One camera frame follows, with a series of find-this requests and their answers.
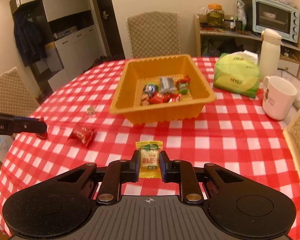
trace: white thermos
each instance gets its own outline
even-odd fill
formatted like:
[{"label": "white thermos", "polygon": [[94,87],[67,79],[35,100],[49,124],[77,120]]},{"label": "white thermos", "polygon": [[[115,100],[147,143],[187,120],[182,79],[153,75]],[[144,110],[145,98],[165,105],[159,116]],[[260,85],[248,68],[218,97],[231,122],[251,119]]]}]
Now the white thermos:
[{"label": "white thermos", "polygon": [[277,70],[282,36],[275,30],[265,29],[262,31],[261,37],[263,42],[261,46],[259,71],[261,81],[263,81],[265,76],[272,76]]}]

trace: orange plastic basket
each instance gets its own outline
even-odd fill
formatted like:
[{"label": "orange plastic basket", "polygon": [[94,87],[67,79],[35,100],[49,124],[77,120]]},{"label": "orange plastic basket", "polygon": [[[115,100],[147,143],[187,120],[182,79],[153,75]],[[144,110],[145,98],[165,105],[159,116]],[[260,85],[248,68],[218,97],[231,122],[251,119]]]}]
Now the orange plastic basket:
[{"label": "orange plastic basket", "polygon": [[[179,102],[140,106],[143,87],[159,76],[174,80],[189,75],[190,93]],[[131,123],[151,123],[197,117],[205,104],[216,99],[207,80],[190,55],[174,55],[133,59],[126,63],[114,94],[109,112],[122,114]]]}]

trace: plastic jar with orange lid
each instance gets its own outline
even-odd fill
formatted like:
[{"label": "plastic jar with orange lid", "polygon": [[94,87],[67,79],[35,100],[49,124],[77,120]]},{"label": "plastic jar with orange lid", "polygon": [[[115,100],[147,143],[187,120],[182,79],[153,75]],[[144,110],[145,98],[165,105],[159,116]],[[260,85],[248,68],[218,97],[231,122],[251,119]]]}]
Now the plastic jar with orange lid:
[{"label": "plastic jar with orange lid", "polygon": [[213,26],[222,26],[223,19],[225,18],[225,12],[222,10],[222,6],[217,3],[211,3],[207,9],[208,24]]}]

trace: chair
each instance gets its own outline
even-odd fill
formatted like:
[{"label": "chair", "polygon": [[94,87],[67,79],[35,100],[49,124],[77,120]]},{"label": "chair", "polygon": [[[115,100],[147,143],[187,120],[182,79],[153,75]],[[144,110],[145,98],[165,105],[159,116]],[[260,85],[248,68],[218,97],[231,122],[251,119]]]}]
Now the chair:
[{"label": "chair", "polygon": [[181,53],[179,13],[146,12],[127,18],[133,58]]},{"label": "chair", "polygon": [[0,112],[29,116],[38,107],[38,102],[21,79],[17,67],[0,75]]}]

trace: light blue oven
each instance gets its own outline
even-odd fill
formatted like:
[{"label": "light blue oven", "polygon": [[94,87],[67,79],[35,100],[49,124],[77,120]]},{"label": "light blue oven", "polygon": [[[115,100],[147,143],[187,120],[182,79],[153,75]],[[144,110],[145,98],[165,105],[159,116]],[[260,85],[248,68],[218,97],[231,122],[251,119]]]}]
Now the light blue oven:
[{"label": "light blue oven", "polygon": [[299,10],[274,0],[252,0],[252,30],[261,33],[264,29],[276,30],[282,39],[298,42]]}]

